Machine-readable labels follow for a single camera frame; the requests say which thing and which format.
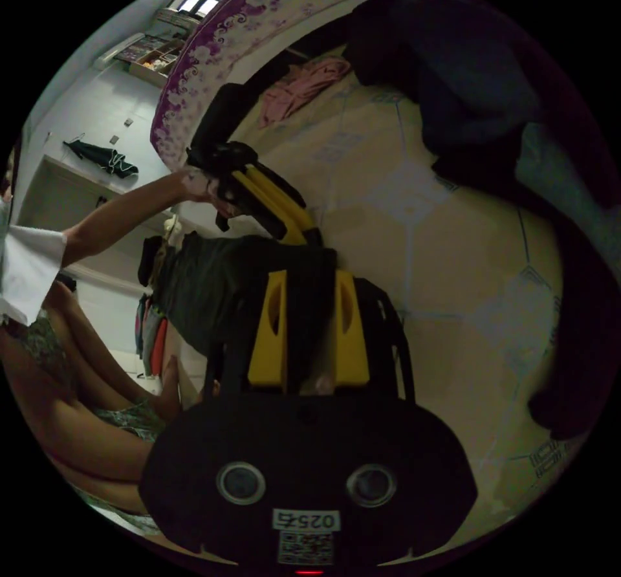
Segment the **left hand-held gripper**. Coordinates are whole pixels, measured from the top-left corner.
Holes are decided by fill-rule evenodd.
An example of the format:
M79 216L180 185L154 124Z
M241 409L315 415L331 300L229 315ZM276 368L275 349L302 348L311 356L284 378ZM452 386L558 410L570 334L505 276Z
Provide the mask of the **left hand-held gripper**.
M195 146L188 148L187 154L188 163L220 180L218 194L235 206L236 217L253 217L284 245L322 244L318 225L300 193L260 163L250 146L241 142ZM227 232L231 219L217 213L215 225Z

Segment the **person's left hand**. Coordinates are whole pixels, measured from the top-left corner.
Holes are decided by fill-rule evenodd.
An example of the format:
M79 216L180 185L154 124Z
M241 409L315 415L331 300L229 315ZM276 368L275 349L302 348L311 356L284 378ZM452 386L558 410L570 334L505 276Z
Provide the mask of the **person's left hand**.
M235 206L219 196L219 179L205 174L199 168L188 167L181 171L181 181L188 200L211 204L225 219L238 216Z

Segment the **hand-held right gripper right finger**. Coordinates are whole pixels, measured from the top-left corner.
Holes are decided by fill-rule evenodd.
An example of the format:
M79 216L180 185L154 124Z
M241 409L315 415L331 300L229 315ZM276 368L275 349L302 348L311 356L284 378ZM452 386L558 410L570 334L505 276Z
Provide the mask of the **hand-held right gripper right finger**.
M364 387L370 380L360 306L350 272L335 272L333 375L336 387Z

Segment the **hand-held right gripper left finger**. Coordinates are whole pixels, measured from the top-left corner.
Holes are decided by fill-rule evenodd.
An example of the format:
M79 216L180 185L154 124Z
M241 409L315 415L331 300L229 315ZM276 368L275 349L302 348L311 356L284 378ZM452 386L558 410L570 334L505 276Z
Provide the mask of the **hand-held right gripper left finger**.
M286 387L288 373L287 272L268 275L248 380L253 387Z

